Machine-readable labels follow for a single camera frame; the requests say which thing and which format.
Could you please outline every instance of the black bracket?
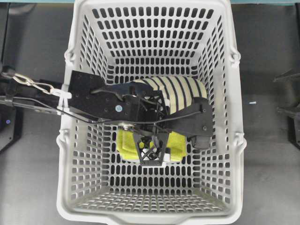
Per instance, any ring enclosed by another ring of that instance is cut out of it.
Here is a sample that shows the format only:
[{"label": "black bracket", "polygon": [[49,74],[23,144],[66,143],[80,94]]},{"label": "black bracket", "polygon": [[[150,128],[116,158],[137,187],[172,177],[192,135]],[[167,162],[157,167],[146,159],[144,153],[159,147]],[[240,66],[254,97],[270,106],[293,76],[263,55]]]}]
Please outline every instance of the black bracket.
[{"label": "black bracket", "polygon": [[300,104],[297,107],[279,107],[277,111],[293,119],[295,128],[295,140],[290,140],[298,149],[300,149]]},{"label": "black bracket", "polygon": [[134,133],[133,138],[135,147],[139,155],[141,166],[161,166],[164,160],[166,146],[169,139],[169,133],[158,133],[156,135],[157,141],[153,140],[154,145],[150,147],[152,138],[145,140],[145,137]]},{"label": "black bracket", "polygon": [[7,105],[0,105],[0,152],[21,137],[21,112]]}]

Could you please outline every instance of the cable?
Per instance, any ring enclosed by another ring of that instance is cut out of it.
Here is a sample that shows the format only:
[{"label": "cable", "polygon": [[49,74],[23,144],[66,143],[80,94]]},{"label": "cable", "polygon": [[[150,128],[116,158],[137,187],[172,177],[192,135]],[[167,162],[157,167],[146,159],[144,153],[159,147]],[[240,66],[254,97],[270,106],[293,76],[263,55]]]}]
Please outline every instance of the cable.
[{"label": "cable", "polygon": [[98,121],[98,122],[90,122],[90,121],[86,121],[86,120],[83,120],[79,117],[76,117],[68,112],[65,112],[61,109],[57,109],[57,108],[54,108],[52,106],[49,106],[43,102],[40,102],[34,98],[30,98],[30,97],[13,97],[15,99],[20,99],[20,100],[28,100],[28,101],[33,101],[33,102],[36,102],[36,103],[39,103],[40,105],[43,105],[44,107],[47,107],[47,108],[50,108],[50,109],[54,109],[56,111],[59,111],[65,115],[68,115],[74,119],[77,119],[79,121],[82,121],[82,122],[85,122],[85,123],[88,123],[88,124],[100,124],[100,123],[107,123],[107,122],[117,122],[117,121],[123,121],[123,122],[126,122],[126,123],[134,123],[134,124],[155,124],[155,123],[161,123],[161,122],[167,122],[167,121],[172,121],[172,120],[178,120],[178,119],[182,119],[182,118],[185,118],[185,117],[189,117],[189,116],[192,116],[192,115],[195,115],[195,114],[198,114],[198,113],[201,113],[201,111],[197,111],[197,112],[192,112],[192,113],[189,113],[189,114],[186,114],[186,115],[182,115],[182,116],[177,116],[177,117],[173,117],[173,118],[168,118],[168,119],[163,119],[163,120],[157,120],[157,121],[145,121],[145,122],[135,122],[135,121],[127,121],[127,120],[104,120],[104,121]]}]

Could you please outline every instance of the black metal plate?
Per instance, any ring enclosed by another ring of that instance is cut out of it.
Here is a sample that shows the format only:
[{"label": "black metal plate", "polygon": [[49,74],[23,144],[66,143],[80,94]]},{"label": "black metal plate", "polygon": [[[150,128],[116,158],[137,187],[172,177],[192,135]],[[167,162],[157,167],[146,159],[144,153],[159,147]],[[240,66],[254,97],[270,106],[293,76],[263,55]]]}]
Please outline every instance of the black metal plate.
[{"label": "black metal plate", "polygon": [[20,138],[22,115],[16,108],[6,105],[0,105],[0,114],[0,151],[2,151]]}]

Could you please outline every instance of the hole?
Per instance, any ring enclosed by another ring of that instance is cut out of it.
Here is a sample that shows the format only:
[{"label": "hole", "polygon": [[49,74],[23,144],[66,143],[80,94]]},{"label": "hole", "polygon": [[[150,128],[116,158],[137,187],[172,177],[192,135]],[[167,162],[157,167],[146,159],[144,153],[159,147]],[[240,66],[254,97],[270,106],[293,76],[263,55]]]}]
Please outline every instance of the hole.
[{"label": "hole", "polygon": [[109,14],[110,17],[114,17],[112,8],[108,8],[107,11],[108,11],[108,14]]},{"label": "hole", "polygon": [[144,15],[144,8],[143,7],[139,7],[139,15],[140,16]]},{"label": "hole", "polygon": [[208,25],[208,22],[205,21],[205,22],[203,23],[202,30],[205,30],[205,29],[207,28],[207,25]]},{"label": "hole", "polygon": [[111,28],[111,26],[110,26],[108,20],[105,20],[105,21],[104,21],[104,24],[105,24],[105,26],[106,26],[107,29],[110,29],[110,28]]},{"label": "hole", "polygon": [[171,7],[169,9],[169,16],[173,16],[174,15],[174,11],[175,11],[175,8],[174,7]]},{"label": "hole", "polygon": [[201,40],[202,39],[202,36],[203,36],[203,33],[201,32],[201,33],[199,33],[199,35],[198,35],[198,38],[197,38],[197,40]]},{"label": "hole", "polygon": [[131,7],[131,15],[132,16],[136,16],[136,10],[135,10],[135,7]]},{"label": "hole", "polygon": [[176,16],[181,16],[181,12],[182,12],[182,8],[181,7],[179,7],[179,8],[177,8],[177,13],[176,13]]},{"label": "hole", "polygon": [[147,16],[151,15],[151,7],[146,7],[146,15]]},{"label": "hole", "polygon": [[102,22],[101,22],[101,21],[98,21],[98,26],[99,26],[99,28],[100,28],[101,30],[103,30],[103,29],[104,29],[104,26],[103,26],[103,24],[102,24]]},{"label": "hole", "polygon": [[167,8],[166,7],[162,7],[161,8],[161,15],[165,16],[167,14]]},{"label": "hole", "polygon": [[187,24],[187,21],[186,21],[186,20],[183,20],[182,23],[181,23],[181,28],[185,28],[185,27],[186,27],[186,24]]},{"label": "hole", "polygon": [[230,198],[225,197],[225,202],[229,204],[230,203]]},{"label": "hole", "polygon": [[102,15],[103,18],[107,17],[106,12],[105,12],[105,10],[103,8],[100,9],[100,13],[101,13],[101,15]]},{"label": "hole", "polygon": [[192,18],[195,18],[196,15],[197,15],[197,12],[198,12],[198,9],[197,9],[197,8],[194,8],[193,11],[192,11],[191,17],[192,17]]},{"label": "hole", "polygon": [[190,9],[189,8],[186,8],[185,10],[184,10],[184,17],[188,17],[188,14],[189,14],[189,11],[190,11]]},{"label": "hole", "polygon": [[187,28],[192,29],[193,24],[194,24],[194,21],[191,20],[191,21],[188,23],[188,27],[187,27]]},{"label": "hole", "polygon": [[129,16],[129,11],[127,7],[123,8],[124,16]]},{"label": "hole", "polygon": [[147,27],[151,27],[151,19],[147,19]]},{"label": "hole", "polygon": [[130,20],[129,20],[129,19],[126,20],[126,26],[127,26],[128,28],[131,27],[131,24],[130,24]]},{"label": "hole", "polygon": [[112,20],[112,27],[115,29],[118,28],[117,22],[115,20]]},{"label": "hole", "polygon": [[94,14],[94,17],[95,17],[96,19],[99,19],[100,16],[99,16],[98,11],[97,11],[96,9],[93,9],[92,12],[93,12],[93,14]]},{"label": "hole", "polygon": [[199,18],[203,18],[205,14],[205,9],[201,9],[200,13],[199,13]]},{"label": "hole", "polygon": [[213,12],[214,12],[214,10],[212,10],[212,9],[208,10],[208,13],[207,13],[206,18],[207,18],[207,19],[210,19]]},{"label": "hole", "polygon": [[121,9],[119,7],[116,8],[116,14],[118,17],[122,16]]}]

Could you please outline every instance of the screw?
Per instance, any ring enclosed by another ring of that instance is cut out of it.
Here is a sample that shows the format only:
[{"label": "screw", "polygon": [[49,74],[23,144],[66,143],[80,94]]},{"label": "screw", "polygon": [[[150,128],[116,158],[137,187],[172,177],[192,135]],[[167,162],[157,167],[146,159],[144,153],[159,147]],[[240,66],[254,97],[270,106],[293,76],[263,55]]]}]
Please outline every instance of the screw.
[{"label": "screw", "polygon": [[121,105],[116,105],[115,109],[118,113],[120,113],[123,110],[123,107]]}]

